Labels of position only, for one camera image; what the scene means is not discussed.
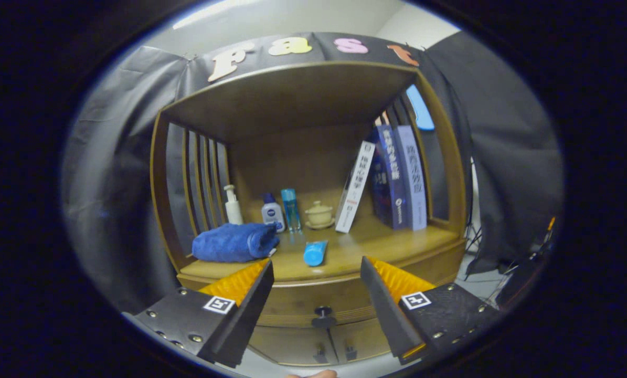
hand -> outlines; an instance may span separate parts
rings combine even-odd
[[[290,374],[285,378],[301,378],[301,376]],[[316,375],[309,375],[306,378],[337,378],[337,372],[333,370],[323,370]]]

saucer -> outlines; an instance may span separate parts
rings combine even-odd
[[[333,225],[333,224],[334,224],[334,220],[335,220],[335,219],[334,219],[334,217],[332,217],[332,220],[331,220],[330,222],[328,222],[327,224],[325,224],[325,225],[317,225],[317,226],[314,226],[314,225],[312,225],[312,224],[311,224],[311,222],[309,222],[308,220],[307,220],[307,221],[306,221],[306,223],[304,223],[304,224],[305,224],[308,228],[310,228],[310,229],[326,229],[326,228],[328,228],[329,226],[331,226],[331,225]]]

shelf board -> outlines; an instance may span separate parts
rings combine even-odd
[[[362,256],[372,256],[388,263],[414,258],[458,240],[454,232],[429,225],[424,230],[392,230],[377,217],[357,218],[349,234],[341,234],[334,227],[311,230],[304,227],[301,234],[278,234],[280,244],[273,254],[273,275],[276,282],[316,280],[351,275],[359,272]],[[306,242],[327,240],[325,260],[320,266],[304,263]],[[182,268],[186,276],[218,279],[244,268],[249,263],[227,263],[196,260]]]
[[[373,62],[272,67],[212,84],[162,114],[223,143],[301,127],[373,123],[416,72]]]

yellow letter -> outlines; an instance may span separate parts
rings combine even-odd
[[[272,43],[272,47],[269,49],[271,55],[287,55],[289,53],[303,54],[313,50],[313,47],[309,46],[309,41],[302,37],[290,37],[275,40]]]
[[[255,44],[248,41],[247,43],[232,48],[232,50],[223,51],[216,55],[213,58],[215,68],[213,69],[213,74],[208,77],[208,81],[220,79],[220,77],[227,76],[236,71],[237,66],[232,65],[232,63],[243,62],[246,58],[246,51],[253,50],[253,48],[255,48]]]

folded towel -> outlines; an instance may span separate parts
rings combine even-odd
[[[192,254],[199,260],[225,263],[245,263],[265,258],[280,241],[275,236],[277,227],[275,223],[225,223],[195,237]]]

